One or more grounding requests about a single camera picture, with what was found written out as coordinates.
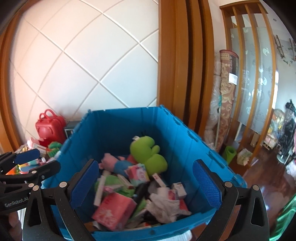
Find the person's left hand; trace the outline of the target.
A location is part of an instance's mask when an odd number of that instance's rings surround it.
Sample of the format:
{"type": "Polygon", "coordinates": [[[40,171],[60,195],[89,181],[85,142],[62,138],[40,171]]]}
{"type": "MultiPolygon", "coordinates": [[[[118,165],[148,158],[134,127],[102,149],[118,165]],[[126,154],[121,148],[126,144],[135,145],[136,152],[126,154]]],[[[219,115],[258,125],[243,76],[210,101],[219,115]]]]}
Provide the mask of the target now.
{"type": "Polygon", "coordinates": [[[9,234],[15,241],[21,241],[22,240],[22,225],[19,220],[19,216],[17,212],[12,212],[9,214],[9,224],[11,226],[9,230],[9,234]]]}

